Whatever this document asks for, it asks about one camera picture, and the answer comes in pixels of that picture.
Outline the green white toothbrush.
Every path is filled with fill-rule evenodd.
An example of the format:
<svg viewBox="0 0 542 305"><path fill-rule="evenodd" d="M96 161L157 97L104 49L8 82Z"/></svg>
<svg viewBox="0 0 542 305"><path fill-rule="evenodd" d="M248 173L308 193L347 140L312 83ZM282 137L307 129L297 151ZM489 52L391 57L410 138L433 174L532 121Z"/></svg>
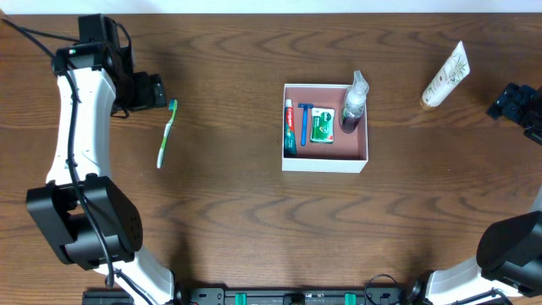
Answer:
<svg viewBox="0 0 542 305"><path fill-rule="evenodd" d="M170 132L170 130L171 130L173 124L174 124L175 116L176 116L177 109L178 109L178 104L179 104L179 102L178 102L178 100L176 98L172 98L169 101L169 111L171 112L171 116L170 116L169 121L167 122L167 124L164 127L163 139L162 139L159 151L158 151L158 158L157 158L157 168L158 169L161 169L162 166L163 166L163 157L164 157L164 154L165 154L165 149L166 149L167 141L168 141L168 138L169 138L169 132Z"/></svg>

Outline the cream lotion tube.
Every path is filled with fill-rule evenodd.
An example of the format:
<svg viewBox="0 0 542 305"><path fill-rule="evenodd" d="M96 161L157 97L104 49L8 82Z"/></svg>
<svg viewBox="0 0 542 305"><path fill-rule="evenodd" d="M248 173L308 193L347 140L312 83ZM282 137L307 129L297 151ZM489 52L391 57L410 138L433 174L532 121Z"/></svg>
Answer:
<svg viewBox="0 0 542 305"><path fill-rule="evenodd" d="M459 41L451 55L429 82L420 98L423 108L436 108L440 106L451 92L470 73L463 42Z"/></svg>

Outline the teal white toothpaste tube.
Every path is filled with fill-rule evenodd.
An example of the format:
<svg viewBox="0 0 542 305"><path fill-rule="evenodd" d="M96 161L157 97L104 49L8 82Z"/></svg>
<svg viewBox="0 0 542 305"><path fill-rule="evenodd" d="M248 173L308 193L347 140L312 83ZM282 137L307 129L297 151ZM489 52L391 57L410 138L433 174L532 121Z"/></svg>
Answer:
<svg viewBox="0 0 542 305"><path fill-rule="evenodd" d="M287 157L297 155L296 136L294 124L294 109L290 99L285 100L285 129L284 129L284 153Z"/></svg>

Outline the blue disposable razor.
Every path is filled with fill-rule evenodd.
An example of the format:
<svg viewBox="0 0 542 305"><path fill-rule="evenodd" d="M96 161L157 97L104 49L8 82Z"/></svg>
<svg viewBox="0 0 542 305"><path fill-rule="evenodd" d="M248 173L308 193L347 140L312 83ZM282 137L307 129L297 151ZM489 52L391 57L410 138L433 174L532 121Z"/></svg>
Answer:
<svg viewBox="0 0 542 305"><path fill-rule="evenodd" d="M312 103L299 103L298 107L302 109L302 125L301 125L301 145L304 147L307 144L307 123L308 110L312 109Z"/></svg>

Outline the clear spray bottle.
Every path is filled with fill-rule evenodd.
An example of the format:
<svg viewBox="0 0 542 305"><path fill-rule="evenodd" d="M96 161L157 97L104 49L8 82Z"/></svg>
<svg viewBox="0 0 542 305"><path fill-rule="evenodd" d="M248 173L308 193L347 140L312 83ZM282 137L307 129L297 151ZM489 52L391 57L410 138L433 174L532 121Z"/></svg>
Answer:
<svg viewBox="0 0 542 305"><path fill-rule="evenodd" d="M340 111L340 128L343 132L352 133L365 113L369 84L360 70L354 71L352 85L346 90Z"/></svg>

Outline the green soap bar pack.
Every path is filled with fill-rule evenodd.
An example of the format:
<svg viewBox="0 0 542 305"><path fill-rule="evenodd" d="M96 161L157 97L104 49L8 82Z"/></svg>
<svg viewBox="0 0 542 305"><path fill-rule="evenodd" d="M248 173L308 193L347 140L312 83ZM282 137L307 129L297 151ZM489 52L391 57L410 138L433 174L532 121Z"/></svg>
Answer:
<svg viewBox="0 0 542 305"><path fill-rule="evenodd" d="M313 108L310 142L332 144L334 119L335 111L332 108Z"/></svg>

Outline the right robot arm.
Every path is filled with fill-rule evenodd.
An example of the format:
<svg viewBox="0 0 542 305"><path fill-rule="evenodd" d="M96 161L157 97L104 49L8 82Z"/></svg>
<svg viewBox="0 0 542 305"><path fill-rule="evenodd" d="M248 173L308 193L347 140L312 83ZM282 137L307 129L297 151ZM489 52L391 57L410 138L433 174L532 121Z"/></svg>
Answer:
<svg viewBox="0 0 542 305"><path fill-rule="evenodd" d="M486 111L505 117L541 143L541 90L510 83ZM541 294L541 195L527 213L493 223L476 256L437 270L412 287L411 304L509 304Z"/></svg>

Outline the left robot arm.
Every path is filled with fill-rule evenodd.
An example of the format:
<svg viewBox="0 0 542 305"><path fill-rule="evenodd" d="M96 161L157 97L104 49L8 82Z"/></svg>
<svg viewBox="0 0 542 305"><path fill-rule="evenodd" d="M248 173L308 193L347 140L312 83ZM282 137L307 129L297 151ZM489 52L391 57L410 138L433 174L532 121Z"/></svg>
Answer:
<svg viewBox="0 0 542 305"><path fill-rule="evenodd" d="M57 50L52 62L61 97L58 142L43 187L26 204L64 264L76 264L119 285L136 304L174 302L174 275L143 245L136 206L113 183L110 118L161 108L161 78L134 72L131 47L91 39Z"/></svg>

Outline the white box pink interior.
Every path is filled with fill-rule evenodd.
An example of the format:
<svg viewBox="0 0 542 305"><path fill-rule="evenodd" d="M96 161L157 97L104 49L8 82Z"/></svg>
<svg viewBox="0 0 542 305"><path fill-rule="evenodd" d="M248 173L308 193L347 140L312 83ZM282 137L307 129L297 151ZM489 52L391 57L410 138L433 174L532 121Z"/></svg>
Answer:
<svg viewBox="0 0 542 305"><path fill-rule="evenodd" d="M348 85L286 84L284 100L293 103L293 123L297 155L282 154L283 171L330 172L359 174L368 163L368 124L362 116L354 132L347 134L340 128L340 110ZM311 103L316 108L332 108L334 116L334 142L331 144L302 139L303 109L299 103Z"/></svg>

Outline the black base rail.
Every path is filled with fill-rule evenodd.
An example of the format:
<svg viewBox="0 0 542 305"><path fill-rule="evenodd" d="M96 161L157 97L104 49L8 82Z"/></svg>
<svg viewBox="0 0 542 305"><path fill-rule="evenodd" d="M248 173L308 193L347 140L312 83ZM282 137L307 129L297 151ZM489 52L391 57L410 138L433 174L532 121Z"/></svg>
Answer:
<svg viewBox="0 0 542 305"><path fill-rule="evenodd" d="M411 286L371 283L367 287L331 289L230 289L226 286L176 285L170 304L192 305L393 305L429 304L422 283Z"/></svg>

